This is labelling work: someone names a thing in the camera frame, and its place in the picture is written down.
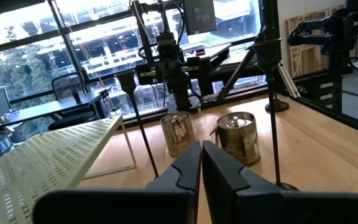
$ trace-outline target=perforated metal sheet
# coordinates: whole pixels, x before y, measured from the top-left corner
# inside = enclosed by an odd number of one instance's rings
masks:
[[[0,158],[0,223],[32,223],[36,201],[51,190],[76,187],[122,116],[32,137]]]

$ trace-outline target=floor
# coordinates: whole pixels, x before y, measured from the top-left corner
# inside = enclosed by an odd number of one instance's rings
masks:
[[[342,90],[342,112],[358,119],[358,72],[344,75]]]

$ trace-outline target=wall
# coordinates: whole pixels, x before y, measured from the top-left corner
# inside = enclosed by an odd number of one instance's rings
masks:
[[[302,16],[305,12],[305,2],[302,0],[277,0],[278,20],[280,21],[281,50],[283,63],[289,68],[287,38],[285,20],[296,16]],[[316,12],[329,7],[344,4],[344,0],[307,0],[306,13]]]

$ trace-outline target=tin can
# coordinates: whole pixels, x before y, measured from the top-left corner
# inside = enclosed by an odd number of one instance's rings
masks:
[[[169,154],[173,157],[179,156],[196,139],[189,112],[168,114],[160,122]]]
[[[229,113],[218,119],[215,129],[216,145],[242,162],[252,166],[260,161],[255,116],[246,112]]]

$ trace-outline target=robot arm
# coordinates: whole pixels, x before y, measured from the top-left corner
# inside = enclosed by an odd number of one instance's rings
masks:
[[[323,30],[324,35],[313,35],[313,30]],[[342,70],[350,62],[349,51],[356,46],[358,37],[358,0],[346,0],[344,9],[320,21],[299,23],[290,34],[288,44],[322,45],[328,55],[329,70]]]

